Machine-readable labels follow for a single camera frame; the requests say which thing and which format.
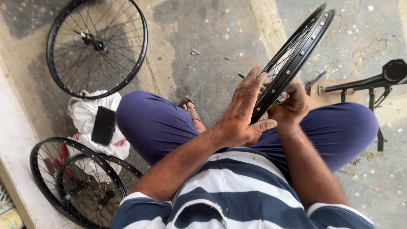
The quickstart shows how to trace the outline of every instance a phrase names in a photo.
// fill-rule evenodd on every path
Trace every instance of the black bicycle rim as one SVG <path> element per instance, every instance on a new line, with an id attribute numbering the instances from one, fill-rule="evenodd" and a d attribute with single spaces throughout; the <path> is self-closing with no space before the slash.
<path id="1" fill-rule="evenodd" d="M 48 202 L 66 218 L 84 228 L 100 228 L 100 226 L 94 224 L 87 218 L 79 217 L 79 215 L 73 214 L 69 210 L 70 207 L 65 206 L 59 199 L 59 194 L 56 187 L 57 175 L 50 173 L 50 171 L 48 170 L 48 166 L 46 165 L 46 162 L 44 160 L 54 158 L 56 156 L 62 157 L 62 145 L 70 146 L 73 149 L 85 154 L 87 157 L 92 158 L 96 164 L 103 168 L 103 170 L 112 180 L 115 180 L 115 185 L 119 189 L 118 193 L 120 194 L 121 198 L 124 198 L 126 196 L 126 192 L 123 184 L 121 183 L 120 177 L 114 172 L 109 163 L 107 163 L 99 154 L 96 154 L 83 144 L 71 139 L 61 137 L 48 138 L 35 145 L 32 149 L 30 156 L 30 166 L 34 181 L 41 193 L 48 200 Z M 55 170 L 55 173 L 56 171 L 58 171 L 58 174 L 60 173 L 59 168 L 54 165 L 54 162 L 52 163 L 51 168 Z"/>
<path id="2" fill-rule="evenodd" d="M 135 77 L 147 42 L 147 23 L 133 0 L 73 0 L 51 26 L 48 69 L 64 92 L 99 99 L 118 92 Z M 97 90 L 106 91 L 89 95 Z"/>
<path id="3" fill-rule="evenodd" d="M 315 12 L 319 11 L 319 13 L 315 14 L 314 12 L 311 15 L 314 17 L 316 16 L 318 17 L 316 18 L 316 21 L 311 26 L 311 28 L 305 27 L 306 24 L 312 22 L 311 21 L 312 19 L 308 17 L 307 20 L 296 31 L 298 32 L 300 29 L 302 30 L 309 29 L 310 32 L 308 33 L 307 36 L 304 36 L 302 38 L 300 45 L 298 45 L 295 48 L 295 50 L 291 53 L 291 56 L 288 58 L 288 60 L 280 67 L 278 73 L 276 74 L 276 78 L 271 82 L 270 86 L 257 100 L 253 110 L 251 124 L 257 122 L 261 118 L 261 116 L 265 112 L 267 112 L 267 110 L 273 105 L 273 103 L 277 100 L 278 96 L 294 79 L 294 77 L 300 71 L 302 65 L 306 62 L 308 57 L 318 46 L 321 39 L 324 37 L 330 23 L 332 22 L 333 17 L 335 16 L 334 10 L 325 12 L 321 11 L 321 9 L 323 9 L 324 7 L 325 7 L 324 5 L 320 6 L 320 8 L 318 8 L 315 11 Z"/>
<path id="4" fill-rule="evenodd" d="M 115 165 L 120 166 L 119 177 L 122 183 L 125 184 L 126 193 L 129 193 L 138 182 L 138 179 L 141 178 L 142 174 L 135 167 L 123 160 L 105 154 L 99 155 L 108 161 L 113 168 Z M 76 215 L 77 218 L 86 218 L 92 222 L 90 228 L 109 228 L 122 200 L 115 196 L 115 192 L 111 190 L 113 186 L 106 183 L 93 182 L 92 184 L 92 182 L 89 182 L 89 185 L 75 196 L 66 199 L 67 195 L 70 195 L 72 190 L 77 189 L 78 186 L 76 184 L 72 185 L 72 181 L 66 179 L 66 176 L 64 176 L 64 168 L 68 167 L 74 170 L 74 168 L 70 166 L 70 163 L 74 162 L 76 167 L 79 165 L 80 169 L 83 170 L 81 160 L 84 162 L 84 160 L 88 158 L 89 157 L 85 154 L 76 155 L 62 166 L 57 179 L 58 194 L 61 200 L 65 200 L 64 205 L 69 212 Z M 99 189 L 101 187 L 107 187 L 107 185 L 109 185 L 110 188 L 106 188 L 106 190 Z"/>

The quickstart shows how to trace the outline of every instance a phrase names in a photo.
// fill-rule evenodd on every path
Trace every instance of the blue and white striped shirt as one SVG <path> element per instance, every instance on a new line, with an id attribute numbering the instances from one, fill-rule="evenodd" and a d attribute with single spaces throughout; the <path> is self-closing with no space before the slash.
<path id="1" fill-rule="evenodd" d="M 233 148 L 210 156 L 179 189 L 159 202 L 135 192 L 120 203 L 111 229 L 372 229 L 369 218 L 340 204 L 305 212 L 273 159 Z"/>

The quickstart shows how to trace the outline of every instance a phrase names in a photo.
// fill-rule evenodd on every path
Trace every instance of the wheel truing stand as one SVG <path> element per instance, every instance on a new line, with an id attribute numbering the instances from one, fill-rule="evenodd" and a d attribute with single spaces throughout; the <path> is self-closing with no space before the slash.
<path id="1" fill-rule="evenodd" d="M 336 86 L 325 87 L 320 85 L 318 87 L 318 94 L 322 95 L 324 93 L 341 91 L 341 102 L 345 102 L 346 95 L 353 94 L 358 90 L 368 89 L 369 109 L 374 112 L 375 108 L 379 108 L 380 104 L 390 94 L 392 86 L 401 84 L 407 84 L 407 64 L 402 59 L 394 59 L 383 66 L 383 71 L 379 75 Z M 385 91 L 375 100 L 375 88 L 379 87 L 384 87 Z M 366 156 L 369 161 L 373 161 L 376 156 L 383 156 L 385 142 L 387 140 L 383 137 L 379 127 L 377 141 L 375 141 L 377 143 L 377 151 L 365 150 L 359 156 Z"/>

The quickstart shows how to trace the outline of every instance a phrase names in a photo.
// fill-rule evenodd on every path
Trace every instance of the sandal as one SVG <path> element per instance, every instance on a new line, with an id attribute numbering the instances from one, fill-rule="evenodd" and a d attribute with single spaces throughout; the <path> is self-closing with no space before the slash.
<path id="1" fill-rule="evenodd" d="M 177 107 L 183 108 L 182 106 L 183 106 L 183 105 L 187 105 L 188 103 L 194 104 L 190 99 L 188 99 L 188 98 L 183 98 L 183 99 L 181 99 L 181 101 L 179 102 L 179 104 L 177 105 Z M 188 106 L 187 106 L 187 110 L 186 110 L 186 111 L 187 111 L 189 117 L 191 117 L 192 120 L 196 119 L 196 120 L 202 122 L 201 117 L 199 116 L 199 114 L 198 114 L 196 111 L 193 111 L 192 109 L 188 108 Z"/>

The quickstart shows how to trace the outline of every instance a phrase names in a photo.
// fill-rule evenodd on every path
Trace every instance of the navy blue pants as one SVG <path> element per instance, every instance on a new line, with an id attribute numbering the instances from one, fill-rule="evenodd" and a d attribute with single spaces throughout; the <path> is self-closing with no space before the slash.
<path id="1" fill-rule="evenodd" d="M 158 95 L 135 91 L 117 108 L 120 131 L 150 165 L 197 136 L 191 118 Z M 332 172 L 342 168 L 372 143 L 379 130 L 374 113 L 357 103 L 338 103 L 311 110 L 301 128 Z M 288 169 L 280 138 L 274 129 L 262 133 L 250 148 L 266 153 Z"/>

